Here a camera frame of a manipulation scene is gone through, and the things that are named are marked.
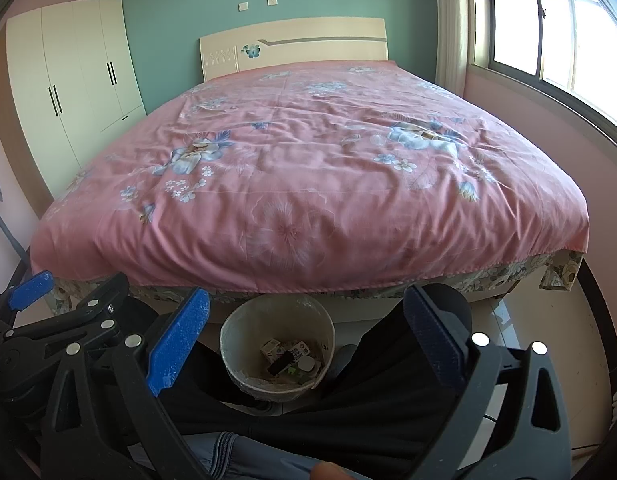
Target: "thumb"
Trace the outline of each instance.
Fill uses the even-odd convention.
[[[310,472],[310,480],[352,480],[352,477],[336,464],[321,462]]]

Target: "wall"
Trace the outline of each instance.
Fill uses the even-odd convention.
[[[237,11],[248,1],[250,10]],[[251,25],[311,16],[384,18],[391,59],[435,78],[437,0],[123,0],[138,85],[150,112],[202,81],[199,38]]]
[[[2,20],[2,26],[3,23],[6,22],[6,19],[16,14],[68,1],[72,0],[15,0],[9,8],[5,18]],[[15,235],[19,242],[26,248],[31,241],[31,236],[38,220],[15,179],[15,175],[4,154],[1,142],[0,186],[4,193],[4,202],[0,202],[0,215],[2,215],[2,218],[13,232],[13,235]],[[15,254],[15,251],[13,251],[6,237],[0,230],[0,290],[4,289],[8,284],[8,280],[15,270],[18,261],[19,258]]]
[[[617,147],[554,99],[490,70],[469,68],[464,98],[527,137],[584,193],[591,218],[586,261],[617,332]]]

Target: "white curtain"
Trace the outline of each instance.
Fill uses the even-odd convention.
[[[468,56],[468,0],[437,0],[435,84],[464,95]]]

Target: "window frame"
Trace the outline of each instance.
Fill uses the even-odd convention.
[[[608,13],[611,19],[617,24],[616,17],[610,12],[605,5],[604,0],[598,0],[600,6]],[[595,127],[602,131],[613,143],[617,145],[617,123],[606,116],[593,105],[588,104],[576,95],[559,88],[558,86],[544,81],[544,67],[543,67],[543,43],[544,43],[544,10],[542,8],[542,0],[537,0],[537,14],[539,17],[539,44],[537,46],[537,68],[534,74],[529,74],[513,66],[495,60],[495,29],[497,27],[495,16],[495,0],[489,0],[489,45],[488,45],[488,68],[495,72],[501,73],[505,76],[511,77],[521,83],[531,86],[540,92],[547,94],[548,96],[556,99],[566,107],[575,111],[575,113],[581,115],[588,122],[592,123]]]

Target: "cream headboard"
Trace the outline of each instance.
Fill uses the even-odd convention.
[[[266,66],[323,60],[388,60],[381,18],[298,18],[200,38],[204,81]]]

